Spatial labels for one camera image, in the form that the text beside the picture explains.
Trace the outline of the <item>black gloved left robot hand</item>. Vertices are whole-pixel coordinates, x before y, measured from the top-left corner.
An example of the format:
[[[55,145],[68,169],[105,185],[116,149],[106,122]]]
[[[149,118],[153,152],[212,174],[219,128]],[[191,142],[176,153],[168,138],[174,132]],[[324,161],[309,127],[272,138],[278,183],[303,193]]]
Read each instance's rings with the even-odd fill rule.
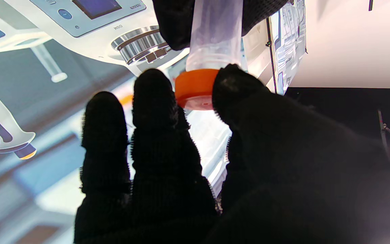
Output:
[[[245,0],[242,36],[255,25],[285,6],[286,0]],[[163,39],[173,50],[190,46],[195,2],[193,0],[154,0],[153,6]]]

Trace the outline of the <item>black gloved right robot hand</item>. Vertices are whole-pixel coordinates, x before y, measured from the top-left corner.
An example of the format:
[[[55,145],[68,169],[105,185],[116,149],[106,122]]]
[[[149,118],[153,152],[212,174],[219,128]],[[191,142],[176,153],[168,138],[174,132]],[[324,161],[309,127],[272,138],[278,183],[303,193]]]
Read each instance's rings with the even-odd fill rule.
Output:
[[[74,243],[390,244],[390,159],[380,145],[237,65],[220,69],[213,107],[232,131],[221,212],[161,71],[134,83],[131,141],[115,95],[95,94]]]

